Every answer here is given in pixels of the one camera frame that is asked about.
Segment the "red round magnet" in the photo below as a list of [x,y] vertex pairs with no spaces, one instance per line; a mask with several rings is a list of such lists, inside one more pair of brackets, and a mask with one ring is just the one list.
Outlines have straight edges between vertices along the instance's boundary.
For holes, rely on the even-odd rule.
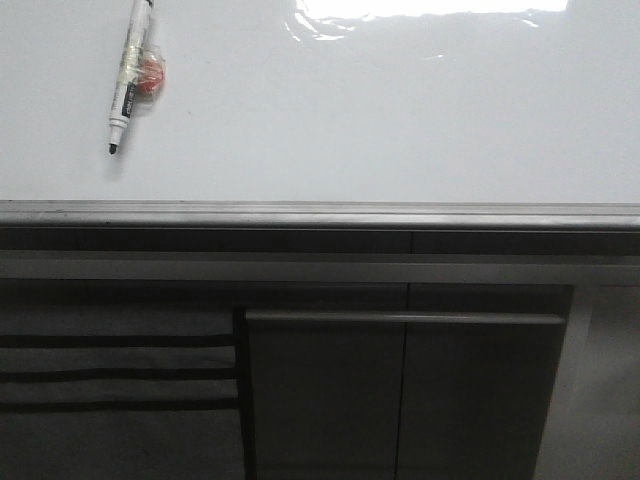
[[138,69],[137,93],[144,99],[152,99],[162,89],[165,81],[165,60],[157,48],[144,48]]

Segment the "white whiteboard marker pen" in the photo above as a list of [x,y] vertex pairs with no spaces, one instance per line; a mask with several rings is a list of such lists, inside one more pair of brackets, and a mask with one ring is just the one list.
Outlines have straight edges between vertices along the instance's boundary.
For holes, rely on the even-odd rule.
[[130,122],[137,84],[142,74],[143,49],[153,8],[153,1],[136,0],[132,4],[108,120],[110,129],[109,153],[111,155],[116,154]]

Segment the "white glossy whiteboard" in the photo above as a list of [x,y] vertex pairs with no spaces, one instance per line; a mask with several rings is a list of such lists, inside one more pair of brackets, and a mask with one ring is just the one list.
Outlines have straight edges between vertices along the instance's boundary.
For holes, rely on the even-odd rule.
[[4,199],[639,199],[635,1],[159,1],[110,155],[130,9],[2,3]]

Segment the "grey cabinet with doors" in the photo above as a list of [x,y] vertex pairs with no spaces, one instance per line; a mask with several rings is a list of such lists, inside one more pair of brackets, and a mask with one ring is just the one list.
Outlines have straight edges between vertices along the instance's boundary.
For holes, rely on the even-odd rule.
[[573,291],[247,312],[260,479],[530,479]]

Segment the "grey drawer unit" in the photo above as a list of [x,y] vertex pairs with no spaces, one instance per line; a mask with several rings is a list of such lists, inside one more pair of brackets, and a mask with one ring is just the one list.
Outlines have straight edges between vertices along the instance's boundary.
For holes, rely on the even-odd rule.
[[241,479],[233,317],[198,307],[1,314],[5,479]]

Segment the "grey aluminium whiteboard frame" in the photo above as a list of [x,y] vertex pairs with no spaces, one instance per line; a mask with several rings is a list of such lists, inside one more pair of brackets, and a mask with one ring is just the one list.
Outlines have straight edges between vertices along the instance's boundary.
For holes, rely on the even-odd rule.
[[4,200],[25,228],[636,231],[635,203]]

